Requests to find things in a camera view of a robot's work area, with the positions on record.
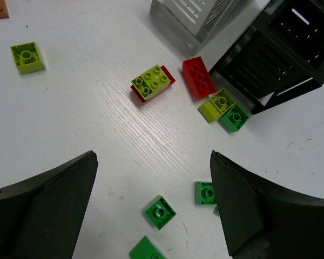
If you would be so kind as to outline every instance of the transparent container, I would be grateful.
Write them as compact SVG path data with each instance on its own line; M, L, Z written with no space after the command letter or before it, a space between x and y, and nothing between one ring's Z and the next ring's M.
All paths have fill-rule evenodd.
M150 13L196 54L254 0L152 0Z

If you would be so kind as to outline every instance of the white table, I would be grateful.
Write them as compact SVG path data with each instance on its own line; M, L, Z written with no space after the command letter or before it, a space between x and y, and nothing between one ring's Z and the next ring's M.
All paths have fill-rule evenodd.
M262 8L267 0L256 0ZM99 168L73 258L128 258L147 235L168 258L228 258L220 218L194 204L214 149L285 187L324 198L324 86L253 116L236 134L197 111L183 56L150 23L150 0L8 0L0 20L0 187L88 150ZM251 5L200 55L210 68L259 11ZM46 71L21 76L10 46L36 41ZM144 107L130 81L155 64L177 82ZM161 231L142 209L163 195Z

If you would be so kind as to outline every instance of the black plastic crate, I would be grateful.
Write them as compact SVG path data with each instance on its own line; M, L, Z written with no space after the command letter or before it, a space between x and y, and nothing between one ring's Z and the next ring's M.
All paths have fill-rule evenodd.
M253 114L321 87L324 0L271 1L214 71L256 104Z

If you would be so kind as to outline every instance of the dark green lego brick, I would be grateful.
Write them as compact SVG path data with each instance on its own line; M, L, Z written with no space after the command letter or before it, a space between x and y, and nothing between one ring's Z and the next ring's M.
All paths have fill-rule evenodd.
M16 67L21 73L31 73L45 69L41 53L35 42L12 46L11 52Z
M195 182L195 202L201 205L216 205L212 182Z
M131 259L166 259L146 236L130 251L129 255Z
M208 122L213 122L225 114L235 104L231 95L223 88L210 100L199 107Z
M177 214L162 196L158 196L151 202L144 213L158 230L161 230Z
M247 122L249 116L239 105L235 104L223 117L219 119L226 128L231 132L239 131Z
M169 86L171 80L162 68L156 65L131 82L144 100L149 100Z

